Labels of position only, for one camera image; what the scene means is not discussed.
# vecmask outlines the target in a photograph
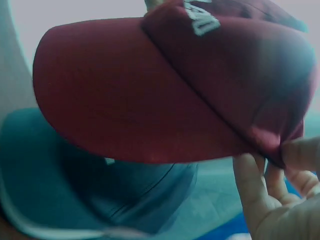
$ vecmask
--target baseball cap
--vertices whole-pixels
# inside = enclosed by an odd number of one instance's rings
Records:
[[[1,208],[13,226],[37,239],[161,234],[197,179],[195,163],[108,164],[65,141],[37,108],[6,118],[0,146]]]
[[[303,135],[318,73],[302,22],[268,0],[169,0],[56,26],[33,63],[46,120],[95,155],[149,164],[258,152]]]

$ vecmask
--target hand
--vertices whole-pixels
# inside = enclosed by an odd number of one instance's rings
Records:
[[[244,154],[233,161],[236,185],[250,235],[233,240],[320,239],[320,137],[299,139],[282,147],[285,172],[265,160]],[[288,193],[284,176],[301,194]]]

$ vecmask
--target maroon fabric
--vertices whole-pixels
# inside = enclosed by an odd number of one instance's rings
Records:
[[[192,4],[220,27],[195,35],[184,1],[172,0],[144,18],[50,29],[33,65],[43,115],[72,143],[117,160],[259,152],[284,167],[280,145],[302,136],[318,79],[302,25],[268,1]]]

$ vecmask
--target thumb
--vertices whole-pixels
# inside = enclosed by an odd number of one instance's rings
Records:
[[[320,136],[310,139],[296,139],[282,145],[285,165],[295,170],[309,170],[320,173]]]

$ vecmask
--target embroidered lettering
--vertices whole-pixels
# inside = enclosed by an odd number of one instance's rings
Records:
[[[197,36],[203,36],[206,33],[220,27],[220,22],[208,11],[203,8],[194,6],[191,2],[211,3],[212,0],[184,0],[185,11],[193,20],[192,27]]]

